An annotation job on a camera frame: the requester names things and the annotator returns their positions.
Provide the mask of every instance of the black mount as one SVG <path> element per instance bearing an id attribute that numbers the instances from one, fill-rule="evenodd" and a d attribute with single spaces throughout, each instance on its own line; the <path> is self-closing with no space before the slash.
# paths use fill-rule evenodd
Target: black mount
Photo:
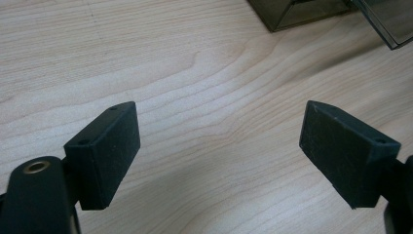
<path id="1" fill-rule="evenodd" d="M 413 232 L 413 156 L 396 160 L 400 143 L 345 111 L 308 101 L 300 147 L 355 208 L 374 208 L 382 195 L 387 233 Z"/>
<path id="2" fill-rule="evenodd" d="M 74 205 L 109 206 L 140 147 L 133 101 L 112 106 L 64 145 L 66 157 L 25 162 L 0 196 L 1 233 L 81 233 Z"/>

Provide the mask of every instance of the wooden table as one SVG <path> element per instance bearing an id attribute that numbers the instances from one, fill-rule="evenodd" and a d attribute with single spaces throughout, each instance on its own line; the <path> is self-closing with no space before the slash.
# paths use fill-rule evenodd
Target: wooden table
<path id="1" fill-rule="evenodd" d="M 384 233 L 298 147 L 306 101 L 413 153 L 413 46 L 360 13 L 270 34 L 245 0 L 3 0 L 0 187 L 107 107 L 136 102 L 142 147 L 84 233 Z"/>

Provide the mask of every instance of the screw hole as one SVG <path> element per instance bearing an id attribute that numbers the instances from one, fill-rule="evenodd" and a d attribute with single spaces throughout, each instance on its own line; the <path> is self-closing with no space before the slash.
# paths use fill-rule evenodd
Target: screw hole
<path id="1" fill-rule="evenodd" d="M 23 169 L 25 174 L 36 174 L 47 169 L 51 164 L 48 161 L 34 162 Z"/>
<path id="2" fill-rule="evenodd" d="M 375 140 L 376 140 L 376 142 L 378 142 L 378 143 L 386 143 L 386 141 L 383 140 L 383 139 L 381 139 L 381 138 L 376 138 Z"/>
<path id="3" fill-rule="evenodd" d="M 80 144 L 80 145 L 85 145 L 85 144 L 88 144 L 90 142 L 90 140 L 88 140 L 88 139 L 82 139 L 82 140 L 80 140 L 78 143 Z"/>

